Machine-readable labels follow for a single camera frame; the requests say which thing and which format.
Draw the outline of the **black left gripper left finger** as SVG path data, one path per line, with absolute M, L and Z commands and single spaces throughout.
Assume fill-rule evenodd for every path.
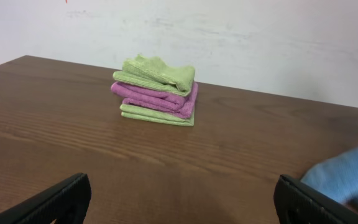
M 0 224 L 83 224 L 91 200 L 85 173 L 77 173 L 0 213 Z

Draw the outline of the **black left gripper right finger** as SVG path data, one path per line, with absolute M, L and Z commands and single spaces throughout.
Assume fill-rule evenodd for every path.
M 273 201 L 280 224 L 358 224 L 358 214 L 289 175 L 279 177 Z

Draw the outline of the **blue microfiber cloth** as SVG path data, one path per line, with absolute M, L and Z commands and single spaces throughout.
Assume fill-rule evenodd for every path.
M 338 203 L 358 206 L 358 147 L 316 164 L 301 182 Z

